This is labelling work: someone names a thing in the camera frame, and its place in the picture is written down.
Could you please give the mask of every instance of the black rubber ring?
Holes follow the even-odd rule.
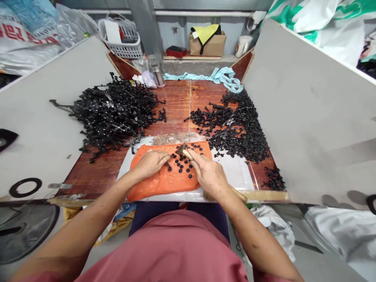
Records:
[[[373,205],[373,202],[375,200],[376,200],[376,195],[368,196],[367,199],[366,199],[367,206],[368,206],[369,210],[371,211],[371,213],[373,213],[374,215],[376,215],[375,206]]]
[[[21,185],[21,184],[24,184],[26,182],[35,182],[36,184],[36,187],[31,190],[30,192],[27,192],[27,193],[23,193],[23,194],[20,194],[17,192],[17,188]],[[24,198],[24,197],[27,197],[27,196],[30,196],[32,194],[34,194],[35,192],[37,192],[40,188],[42,187],[42,180],[40,180],[39,178],[34,178],[34,177],[31,177],[31,178],[26,178],[26,179],[23,179],[21,181],[18,181],[16,184],[14,184],[10,189],[9,189],[9,194],[13,197],[13,198]]]

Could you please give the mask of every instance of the white board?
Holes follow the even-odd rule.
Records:
[[[263,23],[244,87],[293,202],[332,196],[367,209],[351,191],[376,193],[375,82],[273,20]]]
[[[106,57],[102,41],[89,37],[38,70],[0,91],[0,128],[19,136],[0,152],[0,201],[49,199],[62,183],[81,152],[83,125],[49,102],[72,105],[88,87],[111,81],[116,70]],[[9,189],[20,180],[35,177],[41,188],[28,197],[13,198]],[[26,193],[35,183],[17,190]]]

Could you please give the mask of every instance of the pink shirt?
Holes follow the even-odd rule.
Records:
[[[59,279],[53,273],[41,273],[24,281]],[[88,281],[248,280],[240,258],[206,218],[193,211],[176,210],[148,221],[76,279],[76,282]]]

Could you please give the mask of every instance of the white cup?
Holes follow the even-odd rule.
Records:
[[[248,51],[248,48],[252,42],[252,39],[253,37],[248,36],[248,35],[239,37],[239,43],[238,43],[238,46],[236,47],[235,57],[240,58]]]

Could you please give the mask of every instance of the white pipe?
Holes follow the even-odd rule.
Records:
[[[83,10],[87,14],[107,14],[109,10]],[[118,14],[132,14],[130,10],[111,10]],[[248,18],[252,12],[200,12],[200,11],[166,11],[156,10],[157,16],[195,16],[195,17],[236,17]]]

